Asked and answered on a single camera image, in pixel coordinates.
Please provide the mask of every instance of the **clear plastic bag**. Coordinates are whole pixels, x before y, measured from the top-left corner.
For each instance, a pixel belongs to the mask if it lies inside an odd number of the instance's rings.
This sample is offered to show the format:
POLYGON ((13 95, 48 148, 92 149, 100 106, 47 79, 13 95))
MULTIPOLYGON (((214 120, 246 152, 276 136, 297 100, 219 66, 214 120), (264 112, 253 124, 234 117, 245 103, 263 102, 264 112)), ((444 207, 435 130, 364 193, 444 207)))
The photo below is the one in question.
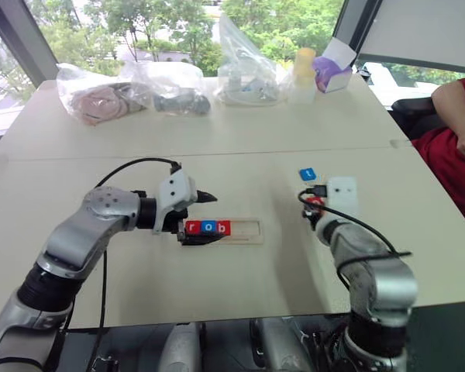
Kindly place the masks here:
POLYGON ((136 89, 133 97, 149 109, 172 115, 204 115, 210 111, 203 72, 192 64, 127 62, 121 76, 141 84, 141 95, 136 89), (151 91, 151 101, 146 87, 151 91))
POLYGON ((90 126, 144 109, 148 87, 121 77, 85 71, 72 64, 58 64, 57 90, 69 114, 90 126))
POLYGON ((228 105, 276 105, 286 99, 288 73, 266 58, 224 13, 219 20, 225 63, 219 68, 217 98, 228 105))

